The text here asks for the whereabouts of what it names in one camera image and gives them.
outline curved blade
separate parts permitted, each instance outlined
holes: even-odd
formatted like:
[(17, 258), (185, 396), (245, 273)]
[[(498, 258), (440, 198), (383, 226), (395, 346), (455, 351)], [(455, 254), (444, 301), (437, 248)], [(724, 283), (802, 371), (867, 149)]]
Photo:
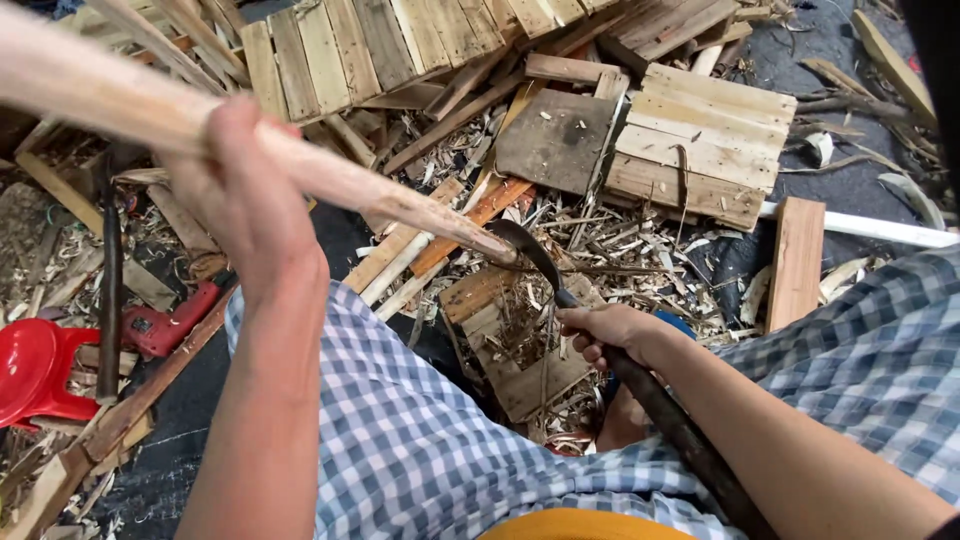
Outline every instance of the curved blade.
[(486, 229), (513, 244), (517, 251), (533, 261), (534, 266), (550, 282), (554, 293), (564, 288), (564, 276), (560, 273), (560, 268), (557, 268), (557, 263), (520, 224), (509, 219), (494, 219), (487, 224)]

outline plaid shorts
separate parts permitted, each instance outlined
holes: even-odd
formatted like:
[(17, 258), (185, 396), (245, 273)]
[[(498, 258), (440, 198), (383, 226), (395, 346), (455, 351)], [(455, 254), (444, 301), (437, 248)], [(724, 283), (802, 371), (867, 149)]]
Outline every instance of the plaid shorts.
[[(714, 352), (958, 505), (958, 267), (957, 246), (897, 260), (803, 320)], [(658, 436), (553, 455), (484, 416), (348, 287), (334, 282), (326, 308), (316, 538), (474, 538), (558, 506), (743, 537)], [(243, 311), (238, 290), (231, 354)]]

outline hand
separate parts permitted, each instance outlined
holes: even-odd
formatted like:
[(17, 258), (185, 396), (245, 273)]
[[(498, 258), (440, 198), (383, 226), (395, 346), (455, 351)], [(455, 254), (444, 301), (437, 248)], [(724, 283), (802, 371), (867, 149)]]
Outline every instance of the hand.
[(599, 371), (608, 369), (604, 344), (622, 347), (640, 365), (659, 371), (670, 357), (671, 341), (690, 339), (657, 317), (622, 304), (558, 309), (557, 320), (564, 325), (560, 334), (576, 335), (573, 348)]
[(260, 148), (261, 121), (300, 136), (293, 126), (264, 118), (250, 97), (233, 97), (210, 114), (214, 160), (161, 155), (177, 199), (224, 249), (237, 269), (248, 307), (283, 282), (312, 278), (324, 294), (329, 268), (300, 190)]

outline carved wooden stick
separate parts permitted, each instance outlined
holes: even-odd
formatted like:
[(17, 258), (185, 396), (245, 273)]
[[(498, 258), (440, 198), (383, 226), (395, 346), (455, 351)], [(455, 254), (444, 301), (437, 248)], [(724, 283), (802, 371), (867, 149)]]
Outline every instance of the carved wooden stick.
[[(210, 156), (206, 119), (220, 99), (112, 55), (9, 3), (0, 3), (0, 28), (0, 101), (157, 149)], [(390, 217), (500, 263), (516, 260), (513, 246), (413, 189), (265, 123), (256, 134), (300, 189), (319, 199)]]

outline floor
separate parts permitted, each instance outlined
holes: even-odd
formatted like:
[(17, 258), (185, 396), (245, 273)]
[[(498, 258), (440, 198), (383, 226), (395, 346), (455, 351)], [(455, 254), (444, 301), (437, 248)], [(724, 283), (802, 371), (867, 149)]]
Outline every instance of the floor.
[[(844, 12), (852, 10), (852, 0), (838, 0), (837, 3)], [(820, 88), (822, 85), (816, 77), (797, 64), (802, 58), (819, 57), (833, 61), (848, 73), (853, 73), (858, 63), (861, 66), (867, 64), (864, 51), (852, 39), (852, 29), (845, 15), (826, 0), (816, 0), (810, 4), (818, 9), (801, 11), (800, 19), (805, 26), (814, 28), (810, 32), (794, 34), (796, 52), (793, 58), (790, 56), (790, 35), (785, 29), (769, 26), (755, 31), (747, 55), (754, 61), (754, 86), (784, 91)], [(250, 18), (262, 18), (287, 5), (288, 0), (277, 0), (247, 6), (244, 11)], [(872, 19), (906, 57), (912, 55), (912, 44), (902, 27), (880, 16), (872, 16)], [(829, 121), (842, 123), (843, 115), (837, 114)], [(867, 134), (862, 137), (861, 144), (900, 158), (899, 145), (879, 124), (855, 116), (852, 126)], [(843, 157), (840, 155), (843, 149), (838, 148), (837, 152), (839, 157), (834, 160)], [(903, 165), (908, 163), (908, 160), (899, 161)], [(785, 155), (781, 164), (796, 168), (803, 162), (797, 156)], [(866, 162), (823, 175), (780, 175), (770, 199), (777, 201), (784, 196), (795, 195), (824, 201), (831, 211), (919, 224), (904, 199), (886, 190), (876, 180), (876, 176), (883, 172), (886, 172), (883, 167)], [(341, 279), (349, 271), (350, 260), (356, 260), (353, 250), (368, 245), (369, 235), (362, 232), (359, 217), (350, 212), (321, 204), (311, 215), (317, 236), (330, 261), (332, 277)], [(708, 277), (717, 283), (727, 277), (744, 274), (744, 280), (749, 282), (753, 274), (772, 261), (775, 233), (773, 222), (763, 222), (743, 240), (714, 242), (710, 249), (721, 259), (721, 263), (714, 264), (716, 274)], [(707, 255), (704, 251), (692, 252), (694, 261), (702, 269), (706, 268), (702, 262)], [(827, 233), (823, 265), (824, 268), (830, 268), (865, 255), (890, 258), (910, 252), (909, 248), (885, 242)], [(727, 286), (717, 290), (716, 295), (728, 320), (731, 320), (730, 316), (739, 307), (739, 292), (735, 286)], [(413, 321), (398, 315), (389, 324), (406, 338)], [(438, 329), (425, 327), (416, 352), (428, 358), (455, 381), (462, 378), (443, 325)], [(112, 491), (98, 501), (94, 509), (94, 516), (104, 520), (105, 524), (110, 516), (119, 515), (123, 519), (125, 525), (116, 535), (117, 538), (173, 537), (200, 465), (210, 418), (220, 396), (228, 362), (226, 336), (220, 331), (156, 404), (156, 430), (143, 442), (137, 457), (122, 469)], [(147, 379), (155, 368), (156, 365), (148, 364), (146, 369), (135, 375), (134, 384)]]

